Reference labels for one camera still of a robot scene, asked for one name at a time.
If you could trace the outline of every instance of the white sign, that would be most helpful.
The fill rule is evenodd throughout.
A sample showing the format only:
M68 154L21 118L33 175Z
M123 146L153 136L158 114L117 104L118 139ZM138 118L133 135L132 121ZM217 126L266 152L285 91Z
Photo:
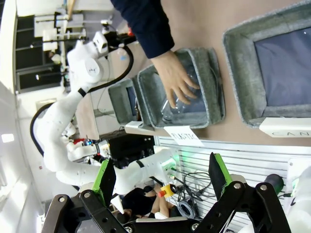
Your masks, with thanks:
M259 129L271 137L311 137L311 118L267 117Z
M190 126L167 126L164 129L181 146L204 146Z

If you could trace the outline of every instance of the gray felt bin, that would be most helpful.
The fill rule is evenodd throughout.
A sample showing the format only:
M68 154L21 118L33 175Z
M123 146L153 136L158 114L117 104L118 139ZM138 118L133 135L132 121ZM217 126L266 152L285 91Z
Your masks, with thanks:
M184 67L194 66L206 111L179 113L171 122L164 122L161 107L166 95L160 78L154 75L155 67L150 66L138 74L138 84L151 125L154 128L190 125L193 129L199 129L222 121L225 100L214 49L180 49L175 53Z
M137 98L137 104L144 125L150 125L150 120L143 104L142 96L139 91L137 76L132 79L121 81L108 89L113 109L115 111L118 123L125 126L131 121L136 121L137 117L133 116L130 100L126 88L133 87Z
M224 33L223 43L242 121L257 128L266 117L311 117L311 104L268 106L255 43L311 27L311 2L243 22Z

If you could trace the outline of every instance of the black hose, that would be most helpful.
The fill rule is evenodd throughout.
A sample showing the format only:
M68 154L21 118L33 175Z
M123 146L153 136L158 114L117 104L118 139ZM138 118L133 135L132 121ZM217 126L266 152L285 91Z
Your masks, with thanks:
M117 77L116 79L110 81L110 82L107 82L107 83L104 83L102 85L99 85L99 86L96 86L96 87L93 87L91 88L88 93L91 93L93 91L97 91L99 89L102 89L102 88L105 88L105 87L108 87L108 86L111 86L115 83L117 83L118 81L122 80L125 78L126 75L128 75L128 73L131 71L132 67L133 67L133 64L134 64L134 56L132 54L132 51L127 47L127 46L124 46L122 49L124 49L126 51L126 53L128 54L129 58L130 58L130 61L128 63L128 66L126 68L126 70L123 72L123 74L121 74L119 77Z
M30 122L30 137L33 140L35 147L37 147L38 151L40 152L40 154L42 155L42 157L44 156L44 151L41 148L40 144L38 143L37 139L35 138L35 133L34 133L34 125L35 125L35 120L39 117L39 115L44 112L45 110L47 110L53 103L48 103L44 106L42 106L34 115L34 117L32 118L31 122Z

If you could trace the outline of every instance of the screw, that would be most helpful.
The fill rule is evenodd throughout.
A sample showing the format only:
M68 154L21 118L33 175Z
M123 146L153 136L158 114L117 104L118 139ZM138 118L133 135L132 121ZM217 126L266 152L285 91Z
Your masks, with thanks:
M85 194L84 194L84 197L85 197L85 198L89 198L89 196L91 196L90 193L85 193Z
M260 189L261 189L262 191L266 191L266 190L267 190L267 186L263 184L262 186L260 186Z
M236 184L234 185L234 188L235 188L235 189L240 189L240 188L241 188L241 185L240 185L239 183L236 183Z
M195 229L199 226L199 223L194 223L192 226L191 226L191 230L192 231L195 231Z
M130 228L130 227L125 227L125 230L126 230L128 233L132 233L132 232L133 232L133 229Z

